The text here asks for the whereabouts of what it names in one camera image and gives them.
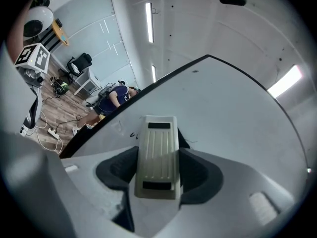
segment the white round object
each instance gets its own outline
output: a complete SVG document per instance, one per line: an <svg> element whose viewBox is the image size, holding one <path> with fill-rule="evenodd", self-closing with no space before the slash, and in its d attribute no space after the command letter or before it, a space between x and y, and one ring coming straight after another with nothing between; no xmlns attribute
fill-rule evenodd
<svg viewBox="0 0 317 238"><path fill-rule="evenodd" d="M33 7L28 11L25 24L23 40L30 39L45 31L54 20L54 14L46 6Z"/></svg>

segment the white sneaker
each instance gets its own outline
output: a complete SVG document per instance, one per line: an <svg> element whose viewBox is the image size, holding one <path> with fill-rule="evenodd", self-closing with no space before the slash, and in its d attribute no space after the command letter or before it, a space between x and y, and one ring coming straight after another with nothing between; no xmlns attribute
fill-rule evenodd
<svg viewBox="0 0 317 238"><path fill-rule="evenodd" d="M72 132L74 134L74 136L77 134L77 132L80 130L80 128L78 128L77 126L73 127L72 129Z"/></svg>

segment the person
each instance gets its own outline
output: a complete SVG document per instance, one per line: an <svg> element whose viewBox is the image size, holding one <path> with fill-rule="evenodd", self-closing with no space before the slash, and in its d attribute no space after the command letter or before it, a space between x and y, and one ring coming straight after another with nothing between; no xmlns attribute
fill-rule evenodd
<svg viewBox="0 0 317 238"><path fill-rule="evenodd" d="M102 98L94 106L94 109L91 110L88 115L81 118L77 125L72 128L73 134L81 129L85 124L93 125L96 122L99 122L99 115L107 116L112 111L120 107L125 103L129 98L135 96L140 89L134 87L128 87L125 85L119 85L112 89L108 97Z"/></svg>

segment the power strip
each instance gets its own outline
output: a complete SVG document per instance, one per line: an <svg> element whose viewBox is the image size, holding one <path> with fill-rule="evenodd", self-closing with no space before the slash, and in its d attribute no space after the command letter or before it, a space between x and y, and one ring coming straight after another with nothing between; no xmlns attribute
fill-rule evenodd
<svg viewBox="0 0 317 238"><path fill-rule="evenodd" d="M51 134L54 138L59 139L59 135L56 133L55 130L52 130L51 128L49 128L48 133Z"/></svg>

